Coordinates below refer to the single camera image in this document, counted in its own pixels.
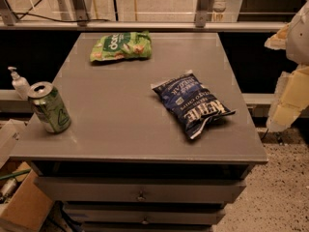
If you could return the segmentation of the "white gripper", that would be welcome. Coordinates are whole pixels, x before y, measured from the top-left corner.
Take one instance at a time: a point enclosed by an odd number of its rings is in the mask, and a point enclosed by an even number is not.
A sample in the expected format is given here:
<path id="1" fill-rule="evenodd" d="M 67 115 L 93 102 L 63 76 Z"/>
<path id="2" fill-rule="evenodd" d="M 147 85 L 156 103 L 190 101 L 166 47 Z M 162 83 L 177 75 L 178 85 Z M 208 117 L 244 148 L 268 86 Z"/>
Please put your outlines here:
<path id="1" fill-rule="evenodd" d="M 287 58 L 300 64 L 292 73 L 281 73 L 268 112 L 268 130 L 281 132 L 289 128 L 309 106 L 309 1 L 290 24 L 265 41 L 265 47 L 286 49 Z"/>

